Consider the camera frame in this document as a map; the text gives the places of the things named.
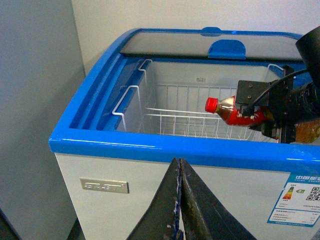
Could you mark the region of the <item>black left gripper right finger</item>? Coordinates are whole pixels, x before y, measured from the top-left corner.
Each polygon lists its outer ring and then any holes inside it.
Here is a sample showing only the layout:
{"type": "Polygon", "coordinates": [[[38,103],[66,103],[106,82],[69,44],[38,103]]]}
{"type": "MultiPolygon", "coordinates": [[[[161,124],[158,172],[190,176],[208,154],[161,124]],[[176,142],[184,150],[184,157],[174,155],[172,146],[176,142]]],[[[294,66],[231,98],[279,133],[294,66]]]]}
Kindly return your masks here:
{"type": "Polygon", "coordinates": [[[187,240],[255,240],[183,158],[181,212],[187,240]]]}

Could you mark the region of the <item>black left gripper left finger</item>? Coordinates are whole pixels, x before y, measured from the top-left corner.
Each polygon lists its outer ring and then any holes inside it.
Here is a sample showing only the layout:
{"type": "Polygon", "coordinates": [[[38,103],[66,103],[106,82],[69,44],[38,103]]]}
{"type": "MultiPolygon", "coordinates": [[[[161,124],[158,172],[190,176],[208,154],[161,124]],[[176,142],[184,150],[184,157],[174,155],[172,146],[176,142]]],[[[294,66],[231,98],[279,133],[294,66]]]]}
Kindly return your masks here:
{"type": "Polygon", "coordinates": [[[182,173],[173,158],[142,218],[127,237],[129,240],[182,240],[180,229],[182,173]]]}

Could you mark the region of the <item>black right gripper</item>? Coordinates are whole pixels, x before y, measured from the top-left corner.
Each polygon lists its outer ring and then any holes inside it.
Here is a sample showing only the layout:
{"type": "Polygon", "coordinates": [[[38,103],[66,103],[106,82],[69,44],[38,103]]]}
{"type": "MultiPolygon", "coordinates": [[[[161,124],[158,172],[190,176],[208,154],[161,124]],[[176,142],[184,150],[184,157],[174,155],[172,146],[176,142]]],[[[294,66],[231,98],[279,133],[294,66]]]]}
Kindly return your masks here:
{"type": "Polygon", "coordinates": [[[286,73],[250,105],[248,114],[268,109],[274,120],[258,124],[266,137],[281,143],[311,144],[320,139],[320,70],[306,68],[286,73]]]}

